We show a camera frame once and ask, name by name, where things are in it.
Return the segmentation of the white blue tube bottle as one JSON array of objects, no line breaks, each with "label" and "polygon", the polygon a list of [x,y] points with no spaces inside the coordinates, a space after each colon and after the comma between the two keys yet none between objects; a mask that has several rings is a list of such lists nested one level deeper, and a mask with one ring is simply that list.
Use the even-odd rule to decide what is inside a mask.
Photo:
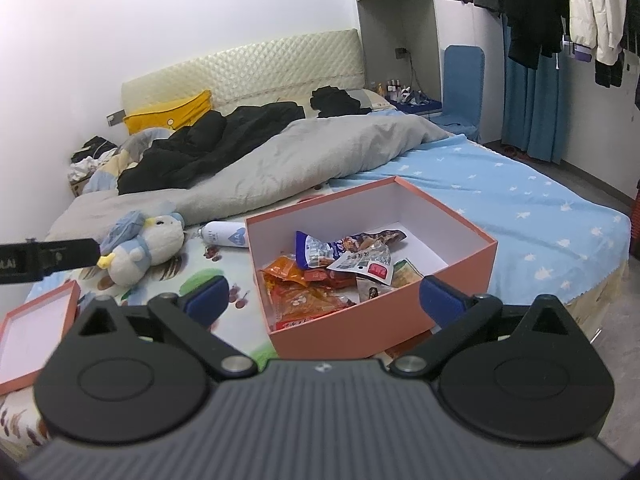
[{"label": "white blue tube bottle", "polygon": [[209,221],[198,229],[198,235],[209,246],[248,247],[244,221]]}]

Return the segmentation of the grey triangular snack packet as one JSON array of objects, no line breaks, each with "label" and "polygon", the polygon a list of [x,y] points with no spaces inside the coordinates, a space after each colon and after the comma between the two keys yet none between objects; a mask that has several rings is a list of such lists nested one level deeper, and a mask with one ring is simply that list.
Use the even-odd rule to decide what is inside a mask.
[{"label": "grey triangular snack packet", "polygon": [[378,298],[394,290],[393,287],[360,275],[356,276],[356,284],[360,302]]}]

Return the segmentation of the brown meat snack packet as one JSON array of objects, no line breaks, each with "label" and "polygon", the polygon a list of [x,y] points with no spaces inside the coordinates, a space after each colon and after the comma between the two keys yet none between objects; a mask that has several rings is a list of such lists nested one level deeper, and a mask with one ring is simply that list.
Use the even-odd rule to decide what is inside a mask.
[{"label": "brown meat snack packet", "polygon": [[368,247],[380,243],[392,246],[406,238],[406,234],[401,230],[383,230],[376,233],[358,233],[349,235],[341,240],[342,247],[348,252],[359,252]]}]

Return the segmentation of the white blue penguin plush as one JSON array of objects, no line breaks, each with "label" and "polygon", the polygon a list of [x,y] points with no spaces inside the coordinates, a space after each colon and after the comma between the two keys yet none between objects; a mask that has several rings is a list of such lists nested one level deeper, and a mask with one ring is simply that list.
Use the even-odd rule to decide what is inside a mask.
[{"label": "white blue penguin plush", "polygon": [[102,240],[96,265],[115,285],[131,287],[149,268],[177,255],[185,238],[184,220],[177,211],[155,217],[131,211],[118,219]]}]

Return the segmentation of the beige padded headboard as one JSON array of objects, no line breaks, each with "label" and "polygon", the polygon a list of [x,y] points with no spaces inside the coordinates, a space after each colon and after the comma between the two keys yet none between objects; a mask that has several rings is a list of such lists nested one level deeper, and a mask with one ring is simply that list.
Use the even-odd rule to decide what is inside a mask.
[{"label": "beige padded headboard", "polygon": [[180,62],[122,84],[122,107],[132,114],[208,90],[223,113],[239,105],[309,96],[333,86],[366,85],[356,29],[332,30],[258,42]]}]

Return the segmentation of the hanging white jacket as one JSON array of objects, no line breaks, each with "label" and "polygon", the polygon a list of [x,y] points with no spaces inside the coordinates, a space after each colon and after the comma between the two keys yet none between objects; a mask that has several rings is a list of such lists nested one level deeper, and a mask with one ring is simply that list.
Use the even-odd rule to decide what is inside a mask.
[{"label": "hanging white jacket", "polygon": [[570,0],[570,41],[613,66],[620,56],[627,0]]}]

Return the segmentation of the green orange snack packet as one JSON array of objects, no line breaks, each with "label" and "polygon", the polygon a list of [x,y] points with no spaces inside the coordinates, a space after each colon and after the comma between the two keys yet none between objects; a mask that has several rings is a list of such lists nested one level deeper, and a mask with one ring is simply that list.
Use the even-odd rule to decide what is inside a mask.
[{"label": "green orange snack packet", "polygon": [[392,287],[401,288],[416,282],[420,282],[423,274],[408,259],[402,259],[394,264]]}]

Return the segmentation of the black clothing pile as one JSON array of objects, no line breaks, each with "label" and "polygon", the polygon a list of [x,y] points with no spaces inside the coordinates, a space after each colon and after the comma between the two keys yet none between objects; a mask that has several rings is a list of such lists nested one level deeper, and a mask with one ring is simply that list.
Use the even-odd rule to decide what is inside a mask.
[{"label": "black clothing pile", "polygon": [[334,118],[372,114],[371,107],[362,105],[347,91],[331,86],[314,90],[310,105],[318,113],[312,119],[293,101],[242,105],[228,115],[210,110],[193,125],[180,128],[166,139],[153,141],[137,165],[120,174],[117,191],[129,195],[192,188],[269,141],[279,140],[294,122],[325,126]]}]

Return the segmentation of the grey duvet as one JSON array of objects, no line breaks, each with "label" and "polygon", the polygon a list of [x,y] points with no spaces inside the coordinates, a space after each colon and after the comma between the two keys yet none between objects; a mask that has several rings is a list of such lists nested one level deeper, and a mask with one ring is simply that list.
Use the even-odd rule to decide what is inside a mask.
[{"label": "grey duvet", "polygon": [[192,188],[80,196],[55,220],[46,240],[99,242],[116,220],[133,210],[149,216],[177,211],[188,226],[246,214],[450,136],[424,117],[402,113],[299,119]]}]

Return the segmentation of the pink cardboard storage box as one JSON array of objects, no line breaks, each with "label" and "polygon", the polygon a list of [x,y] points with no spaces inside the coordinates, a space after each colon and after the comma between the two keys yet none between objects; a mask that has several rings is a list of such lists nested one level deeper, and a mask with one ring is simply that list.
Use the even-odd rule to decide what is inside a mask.
[{"label": "pink cardboard storage box", "polygon": [[[267,334],[282,359],[366,358],[430,330],[421,278],[434,276],[473,295],[487,292],[498,243],[462,214],[400,177],[349,188],[250,217],[246,234]],[[269,289],[266,270],[282,256],[302,261],[324,243],[347,245],[322,263],[352,274],[350,306],[296,312],[305,296]]]}]

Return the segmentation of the pink box lid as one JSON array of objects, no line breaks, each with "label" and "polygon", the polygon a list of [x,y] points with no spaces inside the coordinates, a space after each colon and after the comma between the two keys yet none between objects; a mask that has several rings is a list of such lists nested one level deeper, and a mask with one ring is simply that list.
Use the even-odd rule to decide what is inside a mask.
[{"label": "pink box lid", "polygon": [[50,290],[6,315],[1,324],[0,393],[31,386],[75,321],[76,281]]}]

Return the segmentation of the dark red snack packet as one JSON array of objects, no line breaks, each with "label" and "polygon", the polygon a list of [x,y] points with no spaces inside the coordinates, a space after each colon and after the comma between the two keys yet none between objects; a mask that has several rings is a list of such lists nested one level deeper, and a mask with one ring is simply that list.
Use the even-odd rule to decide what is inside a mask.
[{"label": "dark red snack packet", "polygon": [[303,278],[306,284],[318,285],[336,290],[355,287],[357,284],[355,274],[321,268],[305,270],[303,272]]}]

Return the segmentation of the blue white snack packet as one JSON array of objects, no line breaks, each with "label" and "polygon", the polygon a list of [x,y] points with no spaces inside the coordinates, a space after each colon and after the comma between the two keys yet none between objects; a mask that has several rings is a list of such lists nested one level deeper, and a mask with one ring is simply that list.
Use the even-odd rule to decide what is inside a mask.
[{"label": "blue white snack packet", "polygon": [[356,252],[358,248],[358,240],[352,236],[324,242],[302,231],[295,233],[295,261],[302,270],[327,268],[345,252]]}]

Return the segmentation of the red orange shredded snack bag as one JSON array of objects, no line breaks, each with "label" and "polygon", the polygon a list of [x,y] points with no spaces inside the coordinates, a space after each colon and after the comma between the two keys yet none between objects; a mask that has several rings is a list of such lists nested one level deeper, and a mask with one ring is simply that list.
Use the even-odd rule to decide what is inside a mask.
[{"label": "red orange shredded snack bag", "polygon": [[355,305],[347,296],[316,283],[305,286],[266,275],[265,286],[273,310],[272,330],[284,330]]}]

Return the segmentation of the shrimp flavor snack packet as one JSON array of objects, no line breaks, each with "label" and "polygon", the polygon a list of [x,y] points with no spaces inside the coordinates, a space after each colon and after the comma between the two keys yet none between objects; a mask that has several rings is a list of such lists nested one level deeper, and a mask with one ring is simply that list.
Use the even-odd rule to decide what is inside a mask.
[{"label": "shrimp flavor snack packet", "polygon": [[387,286],[392,284],[393,265],[390,248],[380,243],[359,252],[345,252],[330,264],[328,269],[364,276]]}]

